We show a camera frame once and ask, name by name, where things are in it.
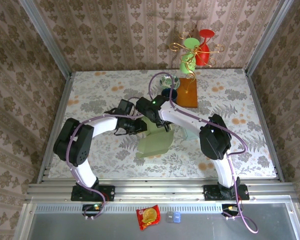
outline patterned tabletop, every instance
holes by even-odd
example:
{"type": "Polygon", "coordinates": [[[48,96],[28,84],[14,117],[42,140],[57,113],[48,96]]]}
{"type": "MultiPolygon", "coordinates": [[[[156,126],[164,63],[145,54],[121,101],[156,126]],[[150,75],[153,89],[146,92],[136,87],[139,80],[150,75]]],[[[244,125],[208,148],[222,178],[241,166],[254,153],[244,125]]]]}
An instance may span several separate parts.
{"type": "MultiPolygon", "coordinates": [[[[67,118],[83,121],[101,115],[118,106],[121,99],[148,96],[148,83],[159,70],[88,71],[75,74],[72,91],[63,122],[67,118]]],[[[177,70],[167,70],[177,77],[177,70]]],[[[208,119],[214,113],[224,119],[226,126],[241,136],[249,151],[233,156],[236,173],[241,178],[275,178],[264,133],[246,76],[242,69],[196,70],[198,108],[191,108],[208,119]]],[[[153,81],[152,92],[161,92],[159,77],[153,81]]],[[[185,140],[179,126],[174,128],[174,139],[163,155],[137,158],[137,146],[143,134],[114,136],[105,132],[92,140],[89,163],[99,178],[186,177],[216,178],[212,160],[200,149],[199,139],[185,140]]],[[[231,151],[242,149],[233,137],[231,151]]],[[[65,162],[54,156],[50,178],[70,178],[65,162]]]]}

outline orange wooden board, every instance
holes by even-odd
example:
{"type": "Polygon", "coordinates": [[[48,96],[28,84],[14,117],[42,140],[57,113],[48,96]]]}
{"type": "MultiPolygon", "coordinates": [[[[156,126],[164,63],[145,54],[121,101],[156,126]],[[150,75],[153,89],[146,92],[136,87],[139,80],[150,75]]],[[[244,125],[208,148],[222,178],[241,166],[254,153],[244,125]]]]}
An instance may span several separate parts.
{"type": "Polygon", "coordinates": [[[176,103],[184,108],[198,107],[197,80],[189,85],[191,81],[192,79],[180,78],[180,86],[176,90],[178,93],[176,103]]]}

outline red snack bag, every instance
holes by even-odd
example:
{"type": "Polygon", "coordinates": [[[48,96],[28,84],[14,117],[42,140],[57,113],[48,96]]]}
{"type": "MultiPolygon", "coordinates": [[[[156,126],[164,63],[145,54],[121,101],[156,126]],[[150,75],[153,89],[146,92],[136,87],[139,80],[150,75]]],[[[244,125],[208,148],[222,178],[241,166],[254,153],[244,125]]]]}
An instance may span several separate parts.
{"type": "Polygon", "coordinates": [[[160,222],[160,211],[158,205],[136,211],[140,230],[144,230],[150,225],[158,224],[160,222]]]}

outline small gray item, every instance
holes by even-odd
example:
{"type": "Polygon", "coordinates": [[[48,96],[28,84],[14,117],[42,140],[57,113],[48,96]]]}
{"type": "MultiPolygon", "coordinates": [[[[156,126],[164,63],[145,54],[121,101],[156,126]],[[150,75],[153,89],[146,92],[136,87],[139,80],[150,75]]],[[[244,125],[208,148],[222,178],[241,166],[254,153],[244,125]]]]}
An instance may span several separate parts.
{"type": "Polygon", "coordinates": [[[174,222],[174,212],[173,211],[168,211],[166,213],[166,221],[168,223],[173,223],[174,222]]]}

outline navy blue bowl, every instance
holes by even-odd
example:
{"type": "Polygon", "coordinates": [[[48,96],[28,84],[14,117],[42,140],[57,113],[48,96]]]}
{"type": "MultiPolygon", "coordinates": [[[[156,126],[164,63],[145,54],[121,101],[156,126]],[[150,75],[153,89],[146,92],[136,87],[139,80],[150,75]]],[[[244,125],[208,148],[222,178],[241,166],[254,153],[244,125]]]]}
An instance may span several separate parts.
{"type": "MultiPolygon", "coordinates": [[[[166,97],[166,98],[169,98],[170,90],[171,90],[171,88],[163,89],[162,92],[161,92],[161,95],[166,97]]],[[[177,103],[177,97],[178,97],[177,90],[172,89],[171,98],[172,98],[172,102],[174,102],[175,104],[177,103]]]]}

